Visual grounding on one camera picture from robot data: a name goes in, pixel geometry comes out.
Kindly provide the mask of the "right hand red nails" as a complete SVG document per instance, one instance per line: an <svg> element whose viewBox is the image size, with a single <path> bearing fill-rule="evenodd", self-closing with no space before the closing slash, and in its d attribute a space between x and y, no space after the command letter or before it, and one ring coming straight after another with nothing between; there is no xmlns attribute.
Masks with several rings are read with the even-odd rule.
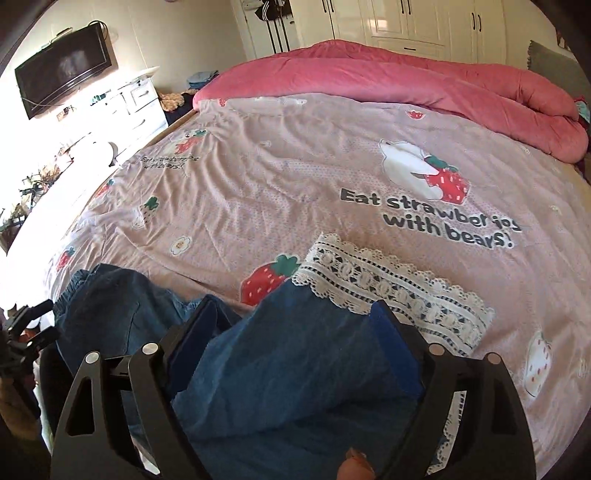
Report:
<svg viewBox="0 0 591 480"><path fill-rule="evenodd" d="M356 450L349 448L346 451L346 459L339 466L337 480L375 480L376 473L367 456Z"/></svg>

